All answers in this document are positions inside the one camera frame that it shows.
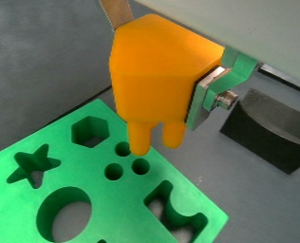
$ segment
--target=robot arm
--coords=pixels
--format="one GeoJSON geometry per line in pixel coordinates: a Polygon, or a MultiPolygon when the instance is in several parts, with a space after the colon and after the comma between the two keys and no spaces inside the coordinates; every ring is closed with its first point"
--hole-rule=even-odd
{"type": "Polygon", "coordinates": [[[180,146],[211,112],[229,109],[229,90],[248,80],[259,62],[224,48],[158,15],[133,19],[128,1],[102,0],[116,30],[110,70],[117,113],[128,122],[132,151],[145,155],[152,129],[164,123],[163,142],[180,146]]]}

